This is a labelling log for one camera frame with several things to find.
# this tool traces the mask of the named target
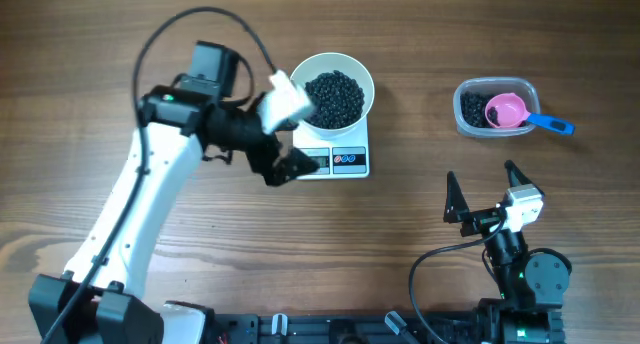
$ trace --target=scale display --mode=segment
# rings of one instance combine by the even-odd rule
[[[300,180],[357,179],[369,176],[369,140],[367,122],[349,132],[322,138],[301,124],[293,132],[293,145],[315,160],[320,167]]]

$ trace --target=wooden table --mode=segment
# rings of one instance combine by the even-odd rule
[[[572,343],[640,341],[639,0],[0,0],[0,342],[32,343],[27,293],[59,274],[100,213],[131,142],[129,80],[166,18],[215,5],[242,15],[278,66],[325,51],[361,60],[376,82],[366,180],[267,188],[237,155],[203,163],[165,224],[145,300],[218,312],[410,310],[407,275],[423,252],[462,243],[442,222],[446,173],[472,209],[507,188],[506,159],[547,193],[529,245],[574,264],[563,309]],[[153,48],[143,90],[186,70],[197,39],[245,55],[248,36],[201,15]],[[542,110],[577,125],[476,140],[456,131],[465,79],[518,76]],[[238,78],[237,93],[246,89]],[[290,137],[283,136],[290,142]],[[428,310],[469,310],[498,291],[481,248],[428,260],[416,278]]]

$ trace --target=black cable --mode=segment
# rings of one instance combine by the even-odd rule
[[[468,243],[464,243],[464,244],[451,245],[451,246],[448,246],[448,247],[431,250],[429,252],[426,252],[425,254],[422,254],[422,256],[419,257],[415,261],[415,263],[413,263],[413,266],[411,267],[411,271],[409,272],[409,297],[411,298],[411,305],[413,305],[413,309],[416,311],[416,314],[418,315],[418,318],[420,319],[420,321],[422,322],[424,327],[427,328],[429,333],[431,333],[431,335],[434,338],[438,339],[440,342],[442,342],[444,344],[448,344],[444,339],[442,339],[433,330],[433,328],[431,328],[429,323],[427,323],[427,320],[424,318],[424,316],[420,312],[420,308],[418,307],[418,302],[416,301],[416,297],[415,297],[415,294],[414,294],[414,291],[413,291],[413,277],[416,274],[416,269],[418,268],[418,265],[420,265],[420,263],[422,263],[425,259],[427,259],[427,258],[429,258],[431,256],[434,256],[436,254],[445,253],[445,252],[448,252],[448,251],[453,251],[453,250],[458,250],[458,249],[466,249],[466,248],[470,248],[472,246],[484,244],[485,242],[493,239],[498,234],[498,232],[500,232],[500,230],[502,230],[503,226],[504,226],[504,220],[501,221],[500,225],[498,225],[498,228],[496,230],[494,230],[493,233],[491,233],[486,238],[474,240],[472,242],[468,242]]]
[[[178,83],[180,83],[180,81],[182,80],[182,77],[185,76],[187,74],[185,73],[180,73],[178,75],[176,75],[173,80],[171,81],[171,85],[169,85],[171,88],[175,87],[176,85],[178,85]]]
[[[124,221],[128,217],[129,211],[131,211],[131,207],[133,206],[133,203],[135,202],[138,196],[140,188],[142,187],[144,177],[148,170],[147,164],[149,161],[149,153],[148,153],[149,143],[147,140],[147,132],[144,126],[145,124],[142,117],[142,111],[138,110],[139,109],[138,108],[138,98],[139,98],[138,87],[139,87],[140,70],[142,68],[142,61],[146,56],[147,52],[149,51],[149,49],[151,48],[151,45],[153,44],[153,42],[155,42],[155,40],[160,36],[160,34],[162,34],[162,32],[164,32],[169,26],[171,26],[171,24],[175,23],[176,21],[188,15],[195,14],[195,13],[203,13],[203,12],[225,15],[235,20],[236,22],[240,23],[240,25],[242,25],[244,30],[248,32],[249,35],[251,35],[253,40],[256,42],[256,44],[260,48],[260,51],[262,52],[262,55],[264,56],[264,59],[269,65],[269,67],[271,68],[271,70],[274,73],[277,70],[275,65],[273,65],[273,62],[271,62],[271,58],[269,57],[269,54],[267,53],[267,49],[264,47],[264,44],[262,44],[262,41],[260,40],[258,35],[249,27],[249,25],[238,15],[220,8],[196,7],[196,8],[187,9],[181,13],[176,14],[174,17],[164,22],[158,29],[156,29],[156,31],[149,37],[149,39],[147,39],[146,43],[142,47],[142,50],[138,54],[138,57],[136,58],[136,62],[133,67],[133,75],[131,79],[131,98],[133,101],[133,110],[136,117],[136,127],[138,129],[138,133],[140,137],[140,167],[138,168],[138,175],[136,176],[136,181],[133,184],[133,188],[131,189],[129,198],[125,203],[124,208],[122,209],[122,212],[120,213],[120,216],[116,221],[116,224],[113,226],[111,233],[109,233],[109,236],[107,237],[107,240],[102,246],[102,249],[100,249],[100,252],[98,253],[98,255],[95,258],[93,258],[93,265],[89,269],[89,272],[84,277],[84,279],[76,289],[75,293],[73,294],[73,296],[71,296],[71,299],[69,299],[69,301],[67,302],[65,307],[62,309],[62,311],[60,312],[56,320],[53,322],[53,324],[47,331],[47,334],[42,338],[41,344],[46,344],[51,341],[51,339],[53,338],[53,335],[62,326],[62,324],[67,319],[67,317],[74,310],[78,300],[80,300],[80,298],[84,295],[84,292],[89,287],[89,283],[91,282],[91,280],[93,280],[93,277],[95,276],[96,272],[104,262],[107,254],[109,253],[109,250],[111,250],[111,246],[113,245],[115,238],[118,236],[118,233],[120,232],[120,229],[124,224]]]
[[[493,281],[498,284],[498,279],[496,278],[496,275],[493,273],[493,270],[491,270],[491,267],[489,266],[489,263],[487,263],[487,258],[486,258],[486,254],[487,254],[487,248],[484,248],[484,250],[482,251],[482,264],[484,264],[484,268],[487,269],[487,273],[489,273],[489,275],[491,275],[491,279],[493,279]]]
[[[256,87],[256,82],[253,78],[253,70],[251,70],[251,65],[249,65],[247,59],[245,59],[242,55],[238,54],[238,56],[240,58],[240,62],[244,65],[244,67],[247,69],[247,73],[249,74],[249,94],[242,99],[221,102],[220,105],[224,109],[238,108],[247,104],[249,100],[253,98],[253,91]]]

